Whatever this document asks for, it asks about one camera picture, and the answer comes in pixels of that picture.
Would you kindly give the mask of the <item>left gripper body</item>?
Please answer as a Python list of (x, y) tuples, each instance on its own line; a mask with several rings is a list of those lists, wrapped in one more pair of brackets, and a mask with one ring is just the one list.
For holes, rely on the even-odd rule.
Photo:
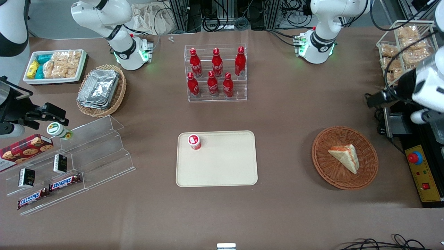
[(399, 78), (398, 85), (395, 87), (395, 93), (400, 101), (411, 101), (416, 86), (416, 79), (416, 69), (407, 71)]

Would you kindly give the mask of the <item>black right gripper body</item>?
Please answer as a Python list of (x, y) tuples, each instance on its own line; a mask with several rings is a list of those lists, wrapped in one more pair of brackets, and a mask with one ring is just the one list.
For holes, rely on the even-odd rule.
[(13, 123), (28, 126), (25, 116), (33, 111), (35, 105), (29, 97), (19, 99), (22, 93), (13, 88), (14, 84), (1, 77), (1, 123)]

